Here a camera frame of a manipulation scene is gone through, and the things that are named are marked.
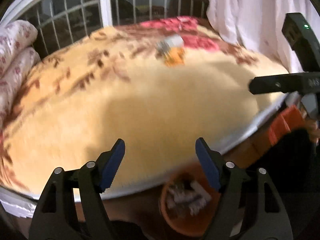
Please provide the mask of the right hand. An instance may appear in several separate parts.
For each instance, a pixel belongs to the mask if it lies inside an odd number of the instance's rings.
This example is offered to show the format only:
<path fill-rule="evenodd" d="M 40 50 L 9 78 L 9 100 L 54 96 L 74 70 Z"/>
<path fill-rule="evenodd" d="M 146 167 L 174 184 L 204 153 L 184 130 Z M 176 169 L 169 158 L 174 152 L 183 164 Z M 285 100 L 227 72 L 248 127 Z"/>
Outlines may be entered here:
<path fill-rule="evenodd" d="M 318 122 L 316 120 L 306 119 L 305 126 L 310 140 L 313 143 L 318 144 L 320 138 Z"/>

